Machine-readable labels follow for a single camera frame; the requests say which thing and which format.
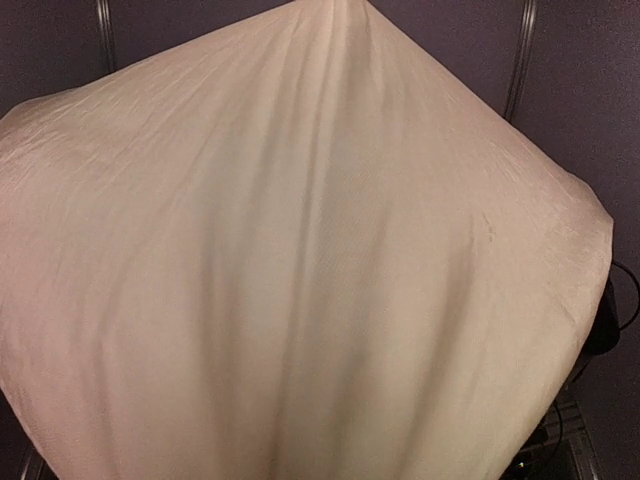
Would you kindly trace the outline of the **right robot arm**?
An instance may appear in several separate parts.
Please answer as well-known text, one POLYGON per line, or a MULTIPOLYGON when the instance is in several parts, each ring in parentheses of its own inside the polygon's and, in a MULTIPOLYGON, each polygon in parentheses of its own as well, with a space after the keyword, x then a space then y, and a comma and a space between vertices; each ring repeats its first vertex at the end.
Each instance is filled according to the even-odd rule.
POLYGON ((601 356, 611 351, 620 341, 621 332, 630 327, 639 316, 639 301, 631 317, 620 323, 614 284, 608 276, 596 316, 582 353, 588 357, 601 356))

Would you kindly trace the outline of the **beige folding umbrella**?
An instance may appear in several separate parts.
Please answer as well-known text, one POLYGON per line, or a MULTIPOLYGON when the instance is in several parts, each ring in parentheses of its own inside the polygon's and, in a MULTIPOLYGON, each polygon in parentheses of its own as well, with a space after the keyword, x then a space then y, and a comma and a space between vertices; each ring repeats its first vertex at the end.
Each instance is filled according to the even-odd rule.
POLYGON ((613 221, 365 1, 1 121, 1 387, 62 479, 496 479, 613 221))

